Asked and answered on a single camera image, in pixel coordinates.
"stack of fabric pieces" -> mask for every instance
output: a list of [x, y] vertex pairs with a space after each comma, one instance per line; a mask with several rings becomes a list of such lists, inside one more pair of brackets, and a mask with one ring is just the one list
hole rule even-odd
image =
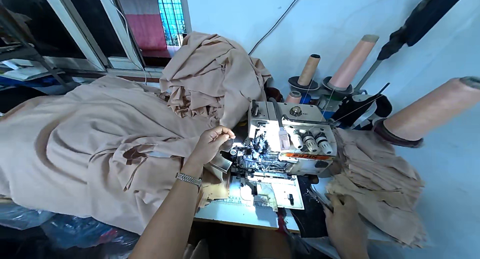
[[417, 170], [371, 131], [337, 129], [335, 134], [340, 171], [327, 191], [353, 196], [372, 224], [402, 244], [421, 247], [426, 234], [414, 209], [424, 183]]
[[[268, 71], [239, 45], [196, 32], [186, 40], [161, 90], [105, 76], [7, 112], [0, 118], [0, 197], [141, 234], [201, 133], [235, 126], [250, 101], [265, 95]], [[168, 102], [160, 98], [166, 95]], [[208, 189], [227, 185], [206, 174], [203, 199], [214, 199]]]

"orange label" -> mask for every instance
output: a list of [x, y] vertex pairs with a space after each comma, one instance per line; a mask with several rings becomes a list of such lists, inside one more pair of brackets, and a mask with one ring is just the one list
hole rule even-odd
[[301, 159], [311, 159], [311, 160], [327, 160], [332, 158], [332, 156], [311, 155], [311, 154], [292, 153], [292, 152], [281, 153], [280, 156], [291, 157], [291, 158], [301, 158]]

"thread spool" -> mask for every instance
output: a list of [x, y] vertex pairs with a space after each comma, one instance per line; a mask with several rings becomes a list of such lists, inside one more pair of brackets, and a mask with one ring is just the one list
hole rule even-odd
[[480, 102], [480, 78], [453, 78], [375, 126], [395, 145], [418, 147], [432, 129]]
[[318, 54], [311, 54], [308, 57], [307, 63], [303, 67], [302, 74], [297, 81], [297, 83], [301, 86], [308, 86], [310, 81], [314, 77], [315, 71], [317, 69], [318, 63], [320, 62], [320, 55]]
[[330, 143], [328, 142], [327, 136], [324, 132], [321, 132], [315, 136], [315, 142], [317, 143], [318, 147], [320, 147], [321, 151], [327, 155], [332, 154], [333, 149]]
[[302, 141], [303, 145], [306, 146], [310, 152], [317, 153], [320, 151], [320, 149], [318, 148], [313, 136], [314, 135], [312, 132], [307, 131], [303, 134]]
[[377, 35], [364, 35], [327, 83], [328, 87], [336, 90], [346, 90], [363, 62], [367, 59], [378, 38]]
[[302, 98], [301, 95], [302, 94], [299, 91], [292, 90], [286, 97], [287, 99], [285, 99], [285, 103], [300, 103]]

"metal rod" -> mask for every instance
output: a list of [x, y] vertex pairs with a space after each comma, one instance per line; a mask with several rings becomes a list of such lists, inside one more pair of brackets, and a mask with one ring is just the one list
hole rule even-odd
[[363, 84], [365, 84], [365, 82], [367, 82], [367, 80], [370, 78], [370, 76], [372, 75], [373, 72], [375, 72], [375, 70], [378, 68], [378, 66], [380, 65], [380, 63], [382, 62], [383, 60], [376, 60], [374, 62], [374, 64], [370, 67], [370, 69], [368, 69], [367, 73], [363, 76], [363, 78], [360, 80], [360, 82], [357, 84], [357, 86], [355, 87], [355, 90], [354, 92], [358, 92], [360, 91], [360, 89], [363, 87]]

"metal watch band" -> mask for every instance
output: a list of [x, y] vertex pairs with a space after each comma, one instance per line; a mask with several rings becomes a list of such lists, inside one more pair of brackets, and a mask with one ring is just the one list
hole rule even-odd
[[175, 177], [178, 178], [179, 180], [182, 180], [182, 181], [185, 181], [185, 182], [192, 183], [192, 184], [196, 185], [199, 190], [202, 187], [201, 186], [202, 185], [201, 178], [194, 178], [193, 176], [189, 176], [189, 175], [182, 174], [182, 173], [177, 173], [177, 175]]

